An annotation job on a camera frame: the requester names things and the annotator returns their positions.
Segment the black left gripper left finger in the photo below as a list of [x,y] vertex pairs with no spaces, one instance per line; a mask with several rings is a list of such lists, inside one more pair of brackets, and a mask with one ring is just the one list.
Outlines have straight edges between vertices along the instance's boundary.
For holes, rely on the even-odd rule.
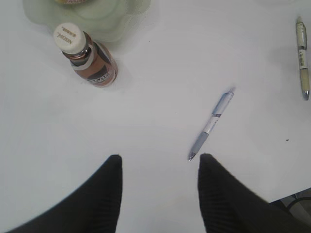
[[13,233],[114,233],[122,199],[122,158],[111,155],[78,189]]

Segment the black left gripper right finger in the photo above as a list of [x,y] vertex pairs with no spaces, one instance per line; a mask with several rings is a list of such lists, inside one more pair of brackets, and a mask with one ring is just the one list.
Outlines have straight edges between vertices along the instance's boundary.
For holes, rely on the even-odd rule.
[[208,233],[309,233],[310,226],[257,196],[211,154],[201,154],[198,197]]

